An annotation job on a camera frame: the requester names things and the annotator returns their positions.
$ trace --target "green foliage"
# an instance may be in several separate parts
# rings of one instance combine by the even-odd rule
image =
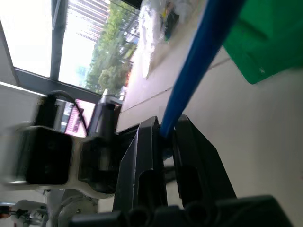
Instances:
[[[91,91],[103,93],[108,88],[110,93],[117,93],[124,85],[131,68],[127,62],[129,53],[124,50],[133,44],[126,42],[121,27],[134,17],[131,12],[135,12],[135,8],[122,1],[114,0],[110,3],[107,24],[95,44],[86,81],[86,88]]]
[[[102,87],[106,87],[111,94],[117,94],[125,83],[128,71],[127,64],[112,66],[101,72],[98,82]]]

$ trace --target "high-rise building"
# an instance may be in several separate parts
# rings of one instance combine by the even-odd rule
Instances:
[[[108,15],[108,0],[69,0],[67,29],[96,42]]]

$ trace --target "green cloth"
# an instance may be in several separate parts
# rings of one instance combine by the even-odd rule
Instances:
[[[255,84],[303,66],[303,0],[248,0],[224,47]]]

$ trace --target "blue rod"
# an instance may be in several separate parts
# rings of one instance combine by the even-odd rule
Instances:
[[[167,138],[212,63],[245,0],[209,0],[185,64],[170,94],[160,128]]]

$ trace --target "black mount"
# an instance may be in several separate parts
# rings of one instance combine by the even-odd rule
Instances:
[[[215,147],[185,115],[169,140],[159,137],[157,117],[114,139],[116,153],[124,156],[113,212],[76,215],[71,227],[292,226],[271,196],[237,199]],[[167,150],[173,150],[184,210],[167,206],[162,159]]]

